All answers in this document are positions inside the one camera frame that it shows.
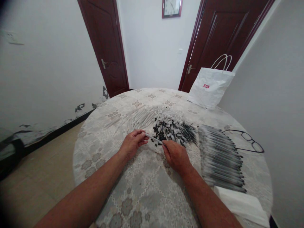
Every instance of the clock face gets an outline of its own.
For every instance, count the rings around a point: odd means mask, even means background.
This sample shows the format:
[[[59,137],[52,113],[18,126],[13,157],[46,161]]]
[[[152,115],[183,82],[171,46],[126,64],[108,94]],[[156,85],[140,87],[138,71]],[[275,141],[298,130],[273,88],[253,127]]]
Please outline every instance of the clock face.
[[[170,17],[179,15],[181,0],[165,0],[164,1],[164,16]]]

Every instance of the door handle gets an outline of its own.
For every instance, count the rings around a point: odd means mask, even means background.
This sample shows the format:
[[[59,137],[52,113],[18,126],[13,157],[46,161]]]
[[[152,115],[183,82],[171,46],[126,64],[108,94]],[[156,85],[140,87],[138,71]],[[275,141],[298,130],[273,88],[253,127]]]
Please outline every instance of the door handle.
[[[101,63],[102,63],[102,66],[104,67],[104,69],[105,69],[105,65],[107,64],[107,62],[104,62],[104,60],[103,59],[101,59]]]
[[[187,73],[190,74],[190,71],[193,70],[193,69],[195,69],[195,68],[192,68],[192,65],[189,65],[189,66],[188,66],[188,72],[187,72]]]

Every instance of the round table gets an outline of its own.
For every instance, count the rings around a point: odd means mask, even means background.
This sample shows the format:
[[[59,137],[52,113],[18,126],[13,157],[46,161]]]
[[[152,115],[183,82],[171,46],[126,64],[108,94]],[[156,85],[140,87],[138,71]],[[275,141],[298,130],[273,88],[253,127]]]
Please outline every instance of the round table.
[[[188,93],[146,88],[122,93],[102,103],[82,125],[75,144],[73,171],[79,185],[107,162],[120,148],[126,135],[118,122],[108,129],[104,125],[142,105],[166,105],[181,111],[189,122],[206,124],[223,130],[245,129],[222,109],[204,109],[187,101]],[[152,125],[146,131],[153,133]],[[225,132],[238,148],[251,149],[240,135]],[[195,145],[187,145],[189,159],[201,174],[201,154]],[[243,155],[242,172],[247,193],[256,196],[270,216],[272,187],[263,154],[239,151]],[[245,227],[259,227],[237,217]],[[112,189],[99,217],[99,227],[197,227],[199,221],[180,176],[166,162],[161,146],[149,141],[140,147]]]

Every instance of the eyeglass frame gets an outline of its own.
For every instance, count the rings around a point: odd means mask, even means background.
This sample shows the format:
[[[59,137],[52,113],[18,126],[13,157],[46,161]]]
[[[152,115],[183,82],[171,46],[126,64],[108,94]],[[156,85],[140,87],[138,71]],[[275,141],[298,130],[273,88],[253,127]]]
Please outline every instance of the eyeglass frame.
[[[255,153],[264,153],[264,152],[265,152],[265,151],[264,151],[264,148],[263,148],[258,142],[256,142],[256,141],[251,137],[251,135],[249,135],[247,132],[245,132],[245,131],[240,131],[240,130],[231,130],[231,129],[228,129],[228,130],[225,130],[225,131],[238,131],[238,132],[241,132],[241,136],[242,136],[243,139],[245,139],[246,141],[249,142],[249,141],[252,140],[251,146],[252,146],[252,148],[253,148],[254,150],[247,150],[247,149],[242,149],[242,148],[236,148],[236,149],[251,151],[251,152],[255,152]],[[251,139],[249,139],[249,140],[246,139],[246,138],[243,136],[243,133],[248,134],[248,135],[250,136]],[[257,143],[257,144],[262,148],[262,151],[261,151],[261,152],[260,152],[260,151],[256,151],[256,149],[255,149],[254,146],[253,146],[254,143]]]

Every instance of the white pen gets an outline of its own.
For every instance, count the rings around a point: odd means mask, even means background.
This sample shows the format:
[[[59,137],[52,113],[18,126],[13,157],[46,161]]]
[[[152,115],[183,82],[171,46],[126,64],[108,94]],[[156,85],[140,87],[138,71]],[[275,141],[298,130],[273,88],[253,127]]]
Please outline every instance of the white pen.
[[[153,140],[157,141],[157,142],[160,143],[161,145],[164,145],[164,143],[163,143],[162,141],[160,141],[160,140],[158,140],[158,139],[152,137],[152,136],[149,135],[148,133],[146,133],[146,136],[148,136],[150,139],[153,139]]]

